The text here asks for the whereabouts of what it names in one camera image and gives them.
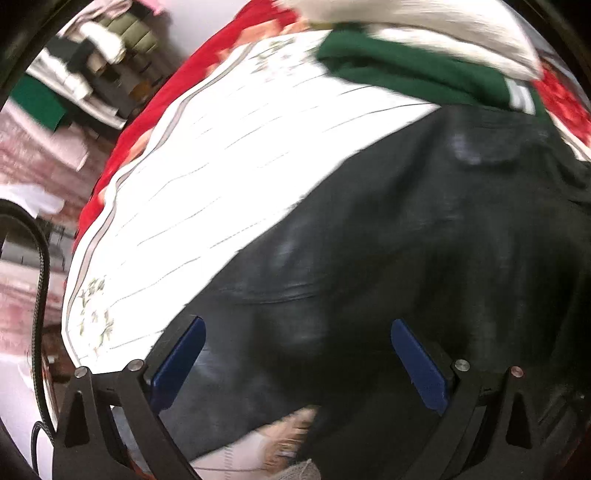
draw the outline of black leather garment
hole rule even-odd
[[[480,370],[521,366],[540,422],[562,399],[553,468],[589,418],[569,402],[591,372],[590,174],[547,122],[470,106],[356,153],[186,306],[207,342],[165,426],[194,459],[317,405],[302,455],[324,480],[399,459],[396,478],[437,423],[392,351],[403,318]]]

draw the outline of silver bolt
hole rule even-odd
[[[132,372],[137,372],[140,368],[144,366],[143,360],[132,360],[127,364],[127,369],[131,370]]]
[[[88,373],[88,369],[86,367],[78,367],[74,370],[74,376],[76,378],[82,378]]]
[[[467,372],[468,370],[470,370],[470,363],[468,362],[468,360],[462,360],[462,359],[456,360],[456,363],[454,364],[454,366],[460,372]]]
[[[525,374],[520,367],[511,367],[511,375],[513,375],[515,378],[521,378]]]

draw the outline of red fabric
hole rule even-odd
[[[544,78],[534,82],[546,109],[555,114],[566,128],[585,145],[591,140],[591,115],[561,83],[556,74],[544,67]]]
[[[271,0],[251,0],[223,29],[207,40],[177,70],[168,82],[154,96],[145,110],[119,137],[105,170],[94,188],[92,197],[82,209],[76,235],[76,245],[92,222],[100,215],[103,206],[98,201],[99,192],[105,188],[125,160],[129,149],[147,130],[154,128],[167,107],[180,95],[197,85],[206,77],[207,68],[219,62],[217,53],[232,48],[242,30],[269,20],[278,20],[282,27],[292,24],[297,16],[291,10],[280,11]]]

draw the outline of thin black wire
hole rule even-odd
[[[41,335],[43,333],[43,319],[45,317],[47,292],[49,290],[49,248],[45,236],[33,217],[17,204],[7,200],[0,200],[0,218],[1,217],[8,217],[27,229],[33,237],[37,250],[39,251],[39,284],[37,286],[37,298],[35,300],[35,310],[33,313],[33,334],[31,338],[31,374],[33,376],[35,399],[37,400],[37,407],[41,414],[41,421],[35,422],[31,432],[31,459],[34,462],[33,468],[37,473],[37,437],[39,435],[39,430],[43,429],[43,431],[47,433],[52,445],[56,436],[49,409],[47,408],[41,366]]]

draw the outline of blue gripper pad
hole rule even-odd
[[[156,414],[170,408],[205,344],[205,322],[195,317],[152,380],[150,408]]]
[[[445,378],[435,362],[404,321],[393,321],[390,339],[425,406],[443,415],[449,398]]]

